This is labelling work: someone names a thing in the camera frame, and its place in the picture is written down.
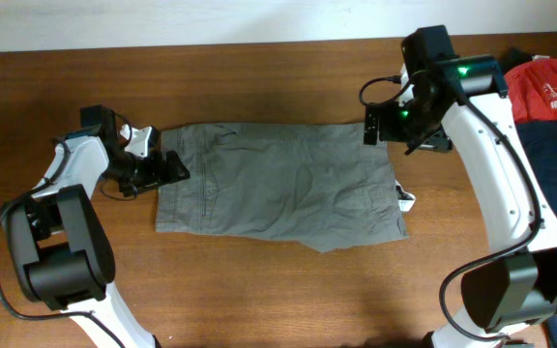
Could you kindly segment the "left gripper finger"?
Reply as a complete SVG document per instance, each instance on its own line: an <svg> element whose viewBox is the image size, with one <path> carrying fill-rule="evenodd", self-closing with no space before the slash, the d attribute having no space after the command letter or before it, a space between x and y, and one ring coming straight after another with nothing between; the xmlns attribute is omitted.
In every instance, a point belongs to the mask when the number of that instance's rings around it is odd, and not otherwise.
<svg viewBox="0 0 557 348"><path fill-rule="evenodd" d="M175 151L168 151L165 155L165 180L168 183L185 181L191 177Z"/></svg>
<svg viewBox="0 0 557 348"><path fill-rule="evenodd" d="M171 184L169 180L158 179L157 181L143 181L135 184L136 192L147 192Z"/></svg>

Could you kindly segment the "grey shorts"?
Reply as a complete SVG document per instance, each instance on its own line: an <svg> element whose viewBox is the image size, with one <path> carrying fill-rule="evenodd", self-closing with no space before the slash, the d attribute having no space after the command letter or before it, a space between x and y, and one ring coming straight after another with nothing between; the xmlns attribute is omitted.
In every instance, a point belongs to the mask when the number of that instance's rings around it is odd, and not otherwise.
<svg viewBox="0 0 557 348"><path fill-rule="evenodd" d="M319 252L404 240L415 201L387 145L366 145L361 123L197 124L169 130L190 171L159 190L162 233L298 242Z"/></svg>

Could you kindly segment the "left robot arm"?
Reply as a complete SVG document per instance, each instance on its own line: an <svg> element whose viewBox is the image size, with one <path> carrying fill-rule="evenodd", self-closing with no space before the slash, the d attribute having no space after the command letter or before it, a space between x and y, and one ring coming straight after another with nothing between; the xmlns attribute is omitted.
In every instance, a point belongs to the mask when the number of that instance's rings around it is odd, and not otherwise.
<svg viewBox="0 0 557 348"><path fill-rule="evenodd" d="M135 128L103 105L80 110L79 130L55 139L54 159L38 184L3 205L19 288L47 314L13 308L0 282L0 302L25 321L73 320L98 347L157 347L134 318L115 284L115 257L91 198L99 183L117 183L119 200L187 180L174 151L162 152L161 133Z"/></svg>

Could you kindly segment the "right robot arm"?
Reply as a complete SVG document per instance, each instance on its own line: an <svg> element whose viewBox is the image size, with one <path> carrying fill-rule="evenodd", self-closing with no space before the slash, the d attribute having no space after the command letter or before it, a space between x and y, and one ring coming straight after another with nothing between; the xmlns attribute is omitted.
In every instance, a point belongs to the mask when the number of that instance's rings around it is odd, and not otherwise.
<svg viewBox="0 0 557 348"><path fill-rule="evenodd" d="M521 146L509 89L490 55L460 57L442 25L401 44L399 92L366 105L364 142L456 149L484 217L489 254L450 272L462 305L425 347L507 347L557 316L557 217Z"/></svg>

